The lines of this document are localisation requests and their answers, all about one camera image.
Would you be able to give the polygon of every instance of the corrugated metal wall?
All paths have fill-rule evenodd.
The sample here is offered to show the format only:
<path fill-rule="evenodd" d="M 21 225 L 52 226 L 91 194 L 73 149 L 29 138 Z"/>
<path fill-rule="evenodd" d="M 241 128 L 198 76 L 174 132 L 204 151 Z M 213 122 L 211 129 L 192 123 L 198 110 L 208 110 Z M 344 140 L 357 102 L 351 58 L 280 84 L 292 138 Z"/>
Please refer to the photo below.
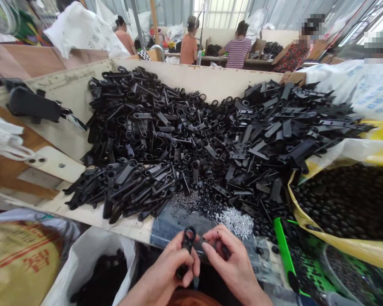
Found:
<path fill-rule="evenodd" d="M 101 0 L 111 11 L 128 19 L 124 8 L 131 9 L 131 0 Z M 85 1 L 88 9 L 96 12 L 95 0 Z M 150 11 L 149 0 L 135 0 L 137 12 Z M 193 0 L 157 0 L 157 20 L 159 26 L 174 26 L 183 23 L 186 26 L 187 18 L 192 14 Z"/>
<path fill-rule="evenodd" d="M 310 14 L 328 14 L 325 29 L 347 14 L 356 11 L 364 0 L 253 0 L 250 14 L 266 9 L 265 23 L 272 23 L 279 30 L 299 30 Z"/>
<path fill-rule="evenodd" d="M 127 18 L 124 8 L 132 8 L 131 0 L 101 0 L 113 13 Z M 149 0 L 135 0 L 139 13 L 150 10 Z M 257 9 L 266 9 L 264 23 L 272 23 L 277 29 L 299 30 L 301 23 L 310 14 L 332 13 L 325 28 L 334 21 L 346 16 L 364 2 L 364 0 L 249 0 L 248 18 Z M 157 0 L 157 19 L 160 26 L 172 26 L 183 23 L 193 14 L 193 0 Z M 96 12 L 95 0 L 86 0 L 88 9 Z"/>

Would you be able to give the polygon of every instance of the yellow plastic bag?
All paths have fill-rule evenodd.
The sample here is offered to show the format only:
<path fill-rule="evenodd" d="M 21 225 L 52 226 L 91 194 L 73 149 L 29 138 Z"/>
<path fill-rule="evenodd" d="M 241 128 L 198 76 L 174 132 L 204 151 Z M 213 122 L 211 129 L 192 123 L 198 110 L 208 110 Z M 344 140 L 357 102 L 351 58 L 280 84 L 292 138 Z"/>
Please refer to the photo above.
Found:
<path fill-rule="evenodd" d="M 63 238 L 41 223 L 0 223 L 0 306 L 40 305 L 60 264 Z"/>
<path fill-rule="evenodd" d="M 325 168 L 330 169 L 339 166 L 352 165 L 356 162 L 365 162 L 372 165 L 383 166 L 383 141 L 370 139 L 345 139 L 340 144 L 328 149 L 328 152 L 322 155 L 322 158 L 312 156 L 307 159 L 306 164 L 309 168 L 309 174 L 305 175 L 302 179 L 303 181 L 308 180 Z M 299 225 L 342 252 L 383 269 L 382 241 L 338 238 L 325 233 L 308 230 L 306 228 L 307 224 L 317 227 L 319 226 L 299 207 L 299 204 L 289 187 L 293 177 L 294 175 L 292 175 L 288 184 L 288 190 L 296 206 L 294 215 Z"/>
<path fill-rule="evenodd" d="M 363 123 L 373 125 L 376 128 L 363 134 L 365 139 L 383 140 L 383 121 L 363 121 Z"/>

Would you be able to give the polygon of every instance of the worker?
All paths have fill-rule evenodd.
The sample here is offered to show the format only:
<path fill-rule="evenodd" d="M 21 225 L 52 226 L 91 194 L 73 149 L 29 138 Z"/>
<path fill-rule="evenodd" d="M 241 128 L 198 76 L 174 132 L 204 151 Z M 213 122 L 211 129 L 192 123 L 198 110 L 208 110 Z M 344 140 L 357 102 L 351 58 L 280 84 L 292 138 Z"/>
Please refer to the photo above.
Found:
<path fill-rule="evenodd" d="M 178 286 L 187 288 L 194 277 L 200 275 L 200 259 L 194 248 L 191 254 L 182 249 L 183 232 L 179 233 L 163 250 L 156 262 L 145 272 L 136 285 L 121 300 L 118 306 L 128 305 L 206 305 L 219 303 L 209 296 L 194 290 L 174 291 Z M 272 306 L 267 294 L 261 289 L 252 269 L 244 244 L 224 225 L 217 225 L 203 235 L 202 247 L 218 274 L 230 291 L 243 305 Z M 230 256 L 224 255 L 224 247 Z M 185 264 L 189 270 L 182 280 L 176 270 Z"/>
<path fill-rule="evenodd" d="M 276 65 L 272 72 L 293 72 L 300 68 L 309 56 L 311 50 L 310 37 L 314 36 L 324 20 L 324 15 L 308 18 L 301 28 L 298 41 L 287 45 L 272 61 Z"/>
<path fill-rule="evenodd" d="M 246 38 L 248 24 L 243 20 L 238 24 L 235 39 L 218 51 L 221 56 L 228 52 L 226 68 L 241 69 L 251 50 L 251 39 Z"/>
<path fill-rule="evenodd" d="M 123 20 L 123 17 L 118 16 L 118 19 L 116 19 L 115 22 L 117 27 L 115 35 L 131 55 L 137 54 L 135 43 L 133 42 L 131 36 L 126 32 L 126 23 Z"/>
<path fill-rule="evenodd" d="M 180 50 L 180 64 L 193 65 L 197 61 L 197 39 L 195 39 L 199 23 L 195 16 L 187 20 L 187 34 L 183 37 Z"/>

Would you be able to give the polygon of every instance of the fan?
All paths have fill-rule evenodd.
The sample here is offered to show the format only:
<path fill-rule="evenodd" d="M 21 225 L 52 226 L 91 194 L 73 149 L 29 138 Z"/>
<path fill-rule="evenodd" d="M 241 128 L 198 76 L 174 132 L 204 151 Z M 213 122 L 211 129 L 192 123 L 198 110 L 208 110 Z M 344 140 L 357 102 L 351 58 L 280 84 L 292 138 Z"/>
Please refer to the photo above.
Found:
<path fill-rule="evenodd" d="M 13 0 L 0 0 L 0 34 L 13 35 L 18 31 L 20 16 Z"/>

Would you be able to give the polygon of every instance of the orange shirt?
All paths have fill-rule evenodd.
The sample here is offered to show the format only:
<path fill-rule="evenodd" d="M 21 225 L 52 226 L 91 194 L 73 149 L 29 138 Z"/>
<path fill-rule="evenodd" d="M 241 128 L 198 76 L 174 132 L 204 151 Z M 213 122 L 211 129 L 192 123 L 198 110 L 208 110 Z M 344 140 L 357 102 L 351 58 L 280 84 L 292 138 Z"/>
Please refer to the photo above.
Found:
<path fill-rule="evenodd" d="M 128 52 L 131 55 L 134 55 L 131 46 L 134 46 L 135 44 L 134 44 L 131 36 L 122 30 L 117 30 L 115 32 L 115 35 L 119 38 L 120 42 L 123 43 L 123 45 L 128 50 Z"/>
<path fill-rule="evenodd" d="M 194 52 L 197 51 L 197 39 L 186 34 L 182 40 L 182 48 L 180 50 L 180 64 L 194 64 Z"/>

